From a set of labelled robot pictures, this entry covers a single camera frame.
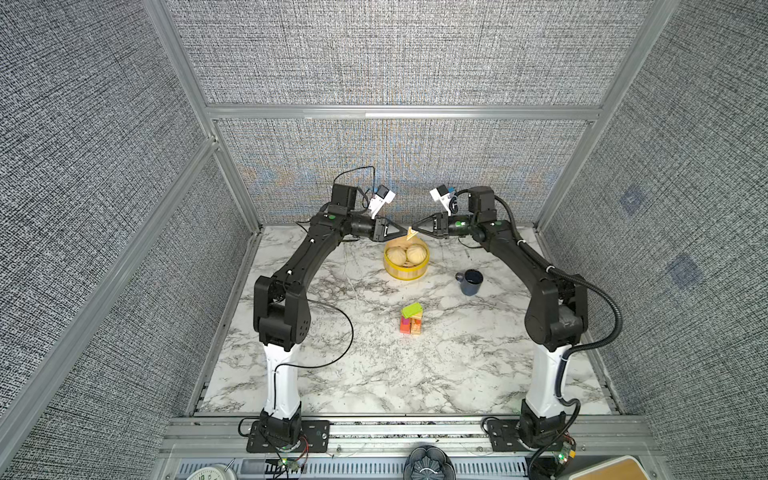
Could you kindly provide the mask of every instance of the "black mounting plate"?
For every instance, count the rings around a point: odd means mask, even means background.
[[[495,420],[485,421],[485,427],[488,430],[488,436],[491,439],[491,447],[494,452],[529,452],[518,435],[517,420]],[[563,442],[556,442],[547,448],[546,452],[559,452],[563,448]]]
[[[266,439],[259,433],[259,421],[256,420],[250,428],[248,443],[245,451],[248,453],[274,453],[275,448],[270,445]],[[331,422],[328,420],[302,420],[301,432],[310,444],[310,453],[325,453],[328,451],[328,438]],[[306,443],[304,439],[299,440],[299,445],[291,452],[283,452],[285,456],[292,453],[301,455]]]

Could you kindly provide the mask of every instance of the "gray wall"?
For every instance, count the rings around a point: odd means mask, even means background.
[[[167,1],[206,102],[269,105],[597,106],[651,4]],[[586,125],[219,123],[268,223],[305,220],[329,200],[336,174],[366,164],[399,195],[382,209],[393,220],[433,213],[428,191],[442,183],[487,183],[515,198],[521,221],[530,223]]]
[[[140,2],[4,2],[0,415],[203,134]]]
[[[146,478],[249,236],[211,160],[2,477]]]
[[[11,415],[204,134],[140,0],[0,11],[0,415]],[[147,476],[249,235],[209,160],[2,478]]]
[[[766,58],[765,2],[682,2],[544,231],[623,306],[604,361],[678,480],[768,467]]]
[[[403,225],[438,211],[440,185],[489,185],[533,223],[576,148],[572,120],[220,120],[263,221],[306,220],[330,199],[333,178],[361,165],[397,193],[382,214]],[[371,172],[340,182],[371,186]]]

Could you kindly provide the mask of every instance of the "round clock face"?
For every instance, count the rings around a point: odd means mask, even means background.
[[[187,480],[237,480],[237,475],[225,465],[212,465],[195,470]]]

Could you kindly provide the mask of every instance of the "white marble tabletop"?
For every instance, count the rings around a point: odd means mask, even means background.
[[[538,248],[531,229],[521,228],[521,234]],[[278,270],[303,238],[299,227],[264,230],[202,412],[262,409],[266,360],[253,331],[253,283]],[[470,250],[455,238],[423,240],[431,250],[429,270],[412,282],[390,277],[383,244],[365,239],[342,243],[320,267],[307,296],[344,310],[354,322],[355,339],[332,366],[299,370],[303,415],[520,412],[534,349],[523,327],[528,291],[483,249]],[[471,297],[462,295],[454,278],[469,268],[485,277]],[[421,336],[399,331],[400,309],[413,302],[424,307]],[[310,309],[312,324],[300,362],[319,365],[344,351],[349,324],[334,310],[313,303]],[[582,414],[611,412],[584,354],[571,358],[564,396],[581,399]]]

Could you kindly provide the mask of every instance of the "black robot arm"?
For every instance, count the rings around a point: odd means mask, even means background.
[[[471,215],[443,211],[414,223],[412,229],[434,238],[471,235],[515,272],[530,292],[525,329],[531,339],[550,352],[579,343],[588,326],[586,288],[547,272],[549,262],[523,240],[514,218],[498,220],[490,187],[466,192]]]
[[[405,235],[406,229],[386,218],[354,212],[356,188],[334,184],[331,201],[310,220],[299,248],[272,276],[260,276],[253,287],[253,328],[264,345],[282,346],[286,352],[304,341],[310,329],[306,289],[323,261],[346,235],[386,242]]]

